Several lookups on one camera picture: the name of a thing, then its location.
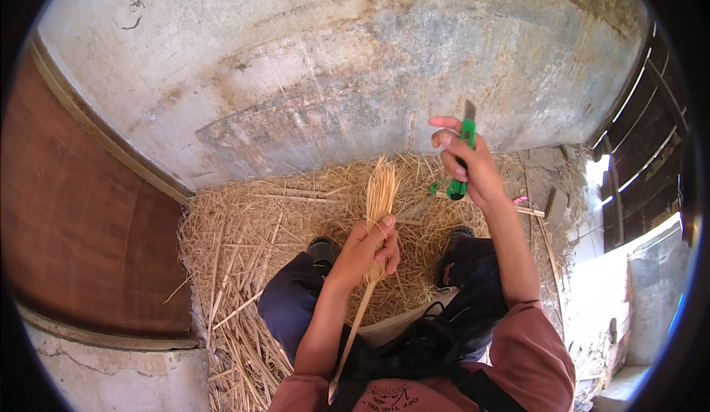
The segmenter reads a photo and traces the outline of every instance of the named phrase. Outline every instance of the hand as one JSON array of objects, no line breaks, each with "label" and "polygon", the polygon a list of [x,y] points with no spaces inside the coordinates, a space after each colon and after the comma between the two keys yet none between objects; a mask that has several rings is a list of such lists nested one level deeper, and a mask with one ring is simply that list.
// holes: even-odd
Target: hand
[{"label": "hand", "polygon": [[[501,198],[508,199],[503,180],[498,174],[491,151],[488,150],[483,136],[476,134],[472,149],[459,138],[458,133],[461,132],[462,124],[456,118],[450,116],[432,117],[429,119],[429,124],[444,127],[443,130],[432,135],[432,146],[435,149],[440,146],[444,147],[442,151],[444,168],[454,179],[469,183],[466,192],[471,196],[474,204],[485,212]],[[469,168],[468,172],[457,163],[457,157],[466,162]]]},{"label": "hand", "polygon": [[393,275],[400,261],[398,237],[393,215],[383,217],[369,234],[366,221],[358,222],[326,277],[326,283],[335,283],[343,290],[352,291],[360,284],[373,260],[386,263],[387,273]]}]

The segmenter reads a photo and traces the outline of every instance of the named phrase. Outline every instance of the green handle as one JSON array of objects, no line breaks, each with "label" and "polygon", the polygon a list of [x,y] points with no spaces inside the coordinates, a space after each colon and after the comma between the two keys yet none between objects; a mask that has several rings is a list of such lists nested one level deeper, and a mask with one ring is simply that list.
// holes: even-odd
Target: green handle
[{"label": "green handle", "polygon": [[[476,124],[473,119],[464,119],[464,122],[461,125],[461,139],[466,141],[469,144],[469,147],[472,149],[474,148],[474,142],[476,140]],[[469,169],[466,165],[466,161],[463,159],[456,158],[456,161],[466,170]],[[449,184],[449,188],[446,189],[447,196],[454,201],[462,199],[466,195],[466,184],[467,183],[462,183],[460,180],[452,179],[451,184]]]}]

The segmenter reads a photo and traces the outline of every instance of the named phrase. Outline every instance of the forearm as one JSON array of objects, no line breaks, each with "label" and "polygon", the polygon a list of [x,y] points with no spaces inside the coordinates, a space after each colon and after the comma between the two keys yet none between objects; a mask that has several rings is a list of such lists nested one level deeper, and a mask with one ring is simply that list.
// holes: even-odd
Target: forearm
[{"label": "forearm", "polygon": [[518,212],[506,195],[484,210],[508,307],[540,299],[540,278]]},{"label": "forearm", "polygon": [[293,372],[330,380],[338,358],[338,346],[351,290],[343,290],[326,278],[316,301],[313,318],[296,351]]}]

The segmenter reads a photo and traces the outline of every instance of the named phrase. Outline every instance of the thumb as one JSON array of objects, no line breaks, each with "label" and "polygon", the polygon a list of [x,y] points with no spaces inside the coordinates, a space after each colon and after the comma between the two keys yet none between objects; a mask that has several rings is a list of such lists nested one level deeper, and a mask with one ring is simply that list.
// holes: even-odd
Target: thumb
[{"label": "thumb", "polygon": [[469,145],[459,138],[456,133],[445,132],[439,137],[439,143],[444,149],[459,158],[466,161],[470,165],[470,161],[474,158],[474,150]]},{"label": "thumb", "polygon": [[392,233],[395,228],[395,217],[393,215],[385,215],[382,219],[375,224],[370,233],[368,233],[367,238],[363,239],[361,244],[365,245],[374,254],[377,250],[382,248],[382,244],[385,239]]}]

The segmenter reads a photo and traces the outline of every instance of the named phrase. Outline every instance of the person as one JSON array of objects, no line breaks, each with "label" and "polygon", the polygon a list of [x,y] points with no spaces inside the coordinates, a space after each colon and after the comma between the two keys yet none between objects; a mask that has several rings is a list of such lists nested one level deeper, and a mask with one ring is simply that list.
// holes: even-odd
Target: person
[{"label": "person", "polygon": [[[329,405],[329,381],[350,328],[350,295],[373,259],[394,274],[395,219],[364,222],[341,248],[315,239],[267,284],[260,316],[283,346],[294,374],[279,385],[270,411],[569,411],[572,359],[540,303],[537,267],[522,225],[484,139],[469,148],[455,118],[430,119],[449,175],[468,183],[490,239],[466,227],[449,234],[437,270],[439,288],[460,290],[438,315],[427,312],[380,348],[356,337]],[[466,168],[457,162],[466,163]],[[479,362],[488,344],[491,364]]]}]

